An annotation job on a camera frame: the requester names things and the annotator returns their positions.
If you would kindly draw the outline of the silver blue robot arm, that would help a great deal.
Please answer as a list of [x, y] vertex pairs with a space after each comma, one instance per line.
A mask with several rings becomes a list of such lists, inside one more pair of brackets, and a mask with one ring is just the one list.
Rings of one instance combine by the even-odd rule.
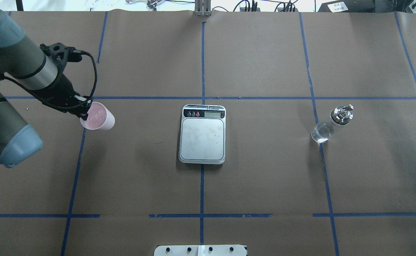
[[[84, 56], [92, 55], [62, 43], [37, 45], [0, 9], [0, 85], [8, 81], [44, 106], [87, 120], [98, 81], [96, 67], [92, 90], [86, 96], [75, 91], [64, 73], [67, 63], [79, 63]], [[16, 167], [42, 147], [35, 128], [0, 89], [0, 165]]]

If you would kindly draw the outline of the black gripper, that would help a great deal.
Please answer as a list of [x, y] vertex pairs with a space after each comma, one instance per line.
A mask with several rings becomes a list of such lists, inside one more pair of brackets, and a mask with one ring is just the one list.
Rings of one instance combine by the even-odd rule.
[[63, 74], [58, 74], [56, 80], [44, 89], [33, 91], [37, 96], [57, 106], [61, 112], [76, 114], [81, 120], [87, 120], [87, 107], [92, 104], [91, 96], [81, 96], [73, 89], [71, 81]]

